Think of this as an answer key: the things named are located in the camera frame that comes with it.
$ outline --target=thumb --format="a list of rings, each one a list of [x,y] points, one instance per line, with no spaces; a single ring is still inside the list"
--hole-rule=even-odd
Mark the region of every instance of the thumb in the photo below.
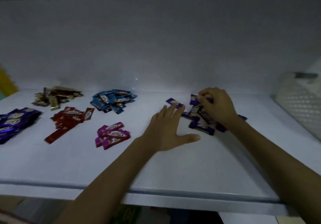
[[[197,100],[201,103],[205,110],[210,110],[211,104],[204,96],[197,96]]]
[[[184,145],[188,143],[193,143],[199,141],[201,137],[198,134],[190,133],[183,136],[177,136],[177,142],[179,145]]]

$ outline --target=hand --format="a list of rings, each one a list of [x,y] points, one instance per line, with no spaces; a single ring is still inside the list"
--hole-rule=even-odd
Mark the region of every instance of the hand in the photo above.
[[[207,88],[200,91],[197,97],[198,101],[204,107],[204,110],[219,123],[227,126],[229,122],[237,118],[237,113],[235,111],[233,102],[225,90],[219,88]],[[204,97],[205,95],[210,95],[214,103],[211,104]]]
[[[177,146],[199,141],[201,137],[198,134],[186,134],[178,136],[176,134],[179,120],[185,107],[177,109],[173,114],[176,104],[173,103],[169,108],[164,106],[160,112],[156,113],[140,137],[153,147],[155,152],[166,151]]]

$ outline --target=pile of gold candy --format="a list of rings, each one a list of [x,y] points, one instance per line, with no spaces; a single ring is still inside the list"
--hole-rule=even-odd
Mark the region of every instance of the pile of gold candy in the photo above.
[[[81,97],[83,94],[79,90],[62,86],[53,86],[52,88],[43,88],[43,93],[35,94],[35,101],[32,104],[36,106],[48,106],[52,111],[60,109],[61,103],[69,102],[75,97]]]

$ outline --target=person's left hand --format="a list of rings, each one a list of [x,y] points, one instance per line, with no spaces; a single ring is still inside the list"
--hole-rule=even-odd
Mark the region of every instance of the person's left hand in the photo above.
[[[173,103],[169,108],[165,105],[160,112],[156,113],[140,137],[145,140],[149,146],[153,147],[155,152],[166,151],[177,146],[199,141],[201,137],[198,134],[186,134],[178,136],[176,134],[179,120],[185,107],[177,109],[173,114],[176,104]]]

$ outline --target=person's left arm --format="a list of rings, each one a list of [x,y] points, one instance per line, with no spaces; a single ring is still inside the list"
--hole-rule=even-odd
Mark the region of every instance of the person's left arm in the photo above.
[[[109,165],[61,214],[55,224],[106,224],[130,184],[158,151],[198,141],[197,134],[177,136],[179,119],[185,107],[174,113],[176,105],[156,113],[144,134]]]

